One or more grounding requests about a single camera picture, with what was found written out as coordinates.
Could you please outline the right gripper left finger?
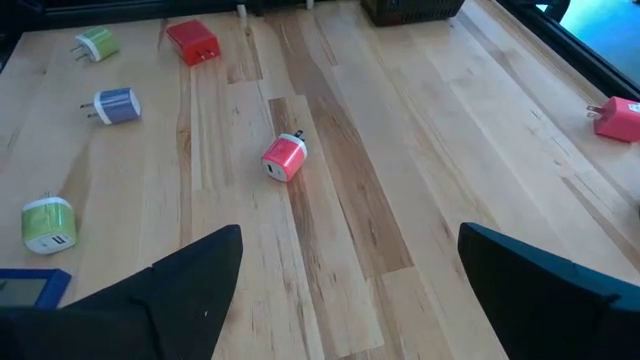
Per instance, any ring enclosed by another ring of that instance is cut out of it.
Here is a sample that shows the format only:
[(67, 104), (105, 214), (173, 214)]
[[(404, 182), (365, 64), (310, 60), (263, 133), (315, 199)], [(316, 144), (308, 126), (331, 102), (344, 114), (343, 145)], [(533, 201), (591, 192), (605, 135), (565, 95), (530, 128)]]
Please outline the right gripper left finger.
[(4, 359), (211, 359), (237, 285), (241, 228), (226, 225), (58, 309), (5, 308)]

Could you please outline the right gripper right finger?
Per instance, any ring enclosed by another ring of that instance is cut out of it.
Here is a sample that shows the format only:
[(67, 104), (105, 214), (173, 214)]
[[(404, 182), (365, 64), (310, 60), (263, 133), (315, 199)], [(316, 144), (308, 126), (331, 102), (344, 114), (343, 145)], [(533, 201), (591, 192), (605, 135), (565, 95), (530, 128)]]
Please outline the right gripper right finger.
[(638, 286), (472, 222), (458, 254), (509, 358), (638, 358)]

